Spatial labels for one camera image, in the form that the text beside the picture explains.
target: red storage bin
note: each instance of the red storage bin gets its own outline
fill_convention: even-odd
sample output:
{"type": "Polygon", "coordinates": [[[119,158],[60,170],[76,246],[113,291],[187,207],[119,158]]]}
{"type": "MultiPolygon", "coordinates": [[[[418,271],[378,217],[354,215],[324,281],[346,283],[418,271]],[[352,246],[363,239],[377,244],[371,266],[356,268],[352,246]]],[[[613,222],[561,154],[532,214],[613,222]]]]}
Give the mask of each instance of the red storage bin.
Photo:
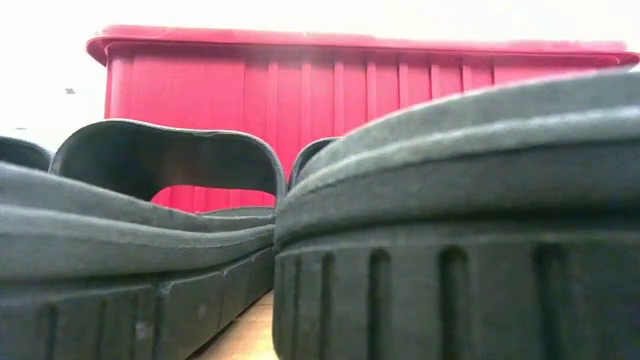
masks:
{"type": "MultiPolygon", "coordinates": [[[[623,43],[427,43],[370,36],[112,26],[87,44],[107,66],[105,117],[266,140],[289,171],[313,140],[415,103],[522,79],[635,65],[623,43]]],[[[177,186],[186,211],[272,204],[268,195],[177,186]]]]}

